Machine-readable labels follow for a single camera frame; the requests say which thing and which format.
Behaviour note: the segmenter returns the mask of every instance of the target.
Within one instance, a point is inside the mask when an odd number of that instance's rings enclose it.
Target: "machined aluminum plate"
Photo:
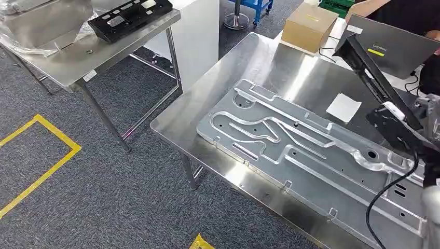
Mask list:
[[[377,244],[365,225],[368,204],[414,164],[248,80],[217,103],[197,132],[372,247]],[[423,172],[421,165],[373,208],[372,227],[387,248],[421,248],[427,225]]]

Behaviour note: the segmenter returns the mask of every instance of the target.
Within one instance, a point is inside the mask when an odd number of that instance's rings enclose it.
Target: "metal table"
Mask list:
[[[199,121],[240,79],[261,85],[378,144],[384,141],[365,118],[378,103],[352,71],[251,33],[150,124],[182,153],[191,187],[196,188],[195,180],[206,168],[284,217],[321,247],[370,248],[197,134]],[[339,93],[362,102],[347,125],[326,113]],[[201,165],[194,173],[188,158]]]
[[[112,9],[114,5],[118,4],[117,1],[108,1],[103,3],[107,7],[104,9]],[[138,128],[147,117],[157,109],[173,92],[178,88],[181,88],[181,78],[178,71],[176,52],[174,48],[173,35],[171,31],[171,25],[176,23],[180,19],[181,15],[178,10],[173,9],[171,12],[162,16],[153,23],[141,28],[140,30],[126,36],[116,43],[108,44],[105,41],[97,38],[95,35],[89,35],[85,38],[65,47],[61,51],[49,56],[44,57],[36,54],[23,54],[8,50],[5,46],[5,51],[11,56],[27,73],[29,73],[34,81],[36,81],[41,87],[45,89],[47,93],[50,93],[48,89],[41,82],[48,78],[58,84],[67,92],[73,93],[80,91],[85,100],[93,107],[101,120],[104,122],[109,131],[116,138],[116,141],[126,150],[129,151],[125,139]],[[160,32],[166,30],[168,44],[170,47],[172,64],[174,66],[174,75],[159,68],[156,65],[132,54],[138,50],[147,41],[155,37]],[[177,85],[171,89],[156,105],[154,105],[136,124],[134,124],[124,135],[120,135],[116,130],[113,123],[109,120],[107,115],[103,112],[102,107],[95,100],[93,95],[86,87],[86,82],[95,74],[107,70],[111,66],[115,65],[123,58],[131,56],[138,61],[149,65],[168,76],[176,79]],[[43,73],[45,76],[37,78],[28,68],[26,64],[33,66]]]

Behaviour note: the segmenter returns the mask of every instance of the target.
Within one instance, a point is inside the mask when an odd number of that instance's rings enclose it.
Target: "yellow tape marking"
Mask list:
[[[381,53],[381,52],[376,51],[376,50],[372,50],[371,48],[369,48],[369,49],[367,49],[367,50],[368,50],[368,52],[373,53],[373,54],[377,54],[378,56],[382,56],[382,57],[385,56],[384,53]]]
[[[20,129],[13,132],[11,135],[7,136],[5,139],[0,141],[0,148],[4,146],[7,142],[11,141],[18,134],[22,133],[24,130],[29,128],[34,123],[41,123],[46,129],[55,134],[61,141],[67,144],[72,150],[67,153],[59,162],[57,162],[54,166],[50,168],[46,173],[44,173],[38,180],[36,180],[31,186],[29,186],[25,191],[19,194],[13,201],[11,201],[8,205],[6,205],[2,210],[0,210],[0,219],[8,213],[11,209],[13,209],[20,201],[22,201],[26,196],[28,196],[32,191],[34,191],[38,186],[41,185],[47,178],[49,178],[55,171],[57,171],[63,164],[65,164],[69,159],[71,159],[78,151],[81,150],[81,146],[77,143],[73,142],[68,136],[66,136],[62,131],[60,131],[57,127],[53,126],[49,121],[43,118],[40,114],[35,115],[35,117],[23,125]]]
[[[206,242],[200,234],[197,235],[194,242],[191,244],[189,249],[215,249],[208,242]]]

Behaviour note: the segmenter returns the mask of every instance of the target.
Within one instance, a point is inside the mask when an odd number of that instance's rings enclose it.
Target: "laptop lid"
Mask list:
[[[401,79],[440,48],[440,41],[352,15],[336,50],[353,34],[381,71]]]

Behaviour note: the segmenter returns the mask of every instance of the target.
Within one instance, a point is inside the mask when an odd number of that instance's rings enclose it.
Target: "white paper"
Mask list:
[[[353,25],[348,25],[347,26],[347,30],[348,31],[351,31],[351,32],[354,32],[354,33],[356,33],[356,34],[362,34],[362,31],[364,31],[363,29],[361,29],[360,27],[355,27],[355,26],[353,26]]]
[[[350,97],[340,93],[327,108],[326,112],[348,123],[359,110],[361,104],[362,102],[354,101]]]
[[[90,73],[86,74],[86,75],[83,77],[83,79],[84,79],[86,82],[89,82],[89,80],[91,80],[93,77],[95,77],[96,74],[97,74],[96,71],[95,71],[95,70],[92,70],[92,71],[90,71]]]

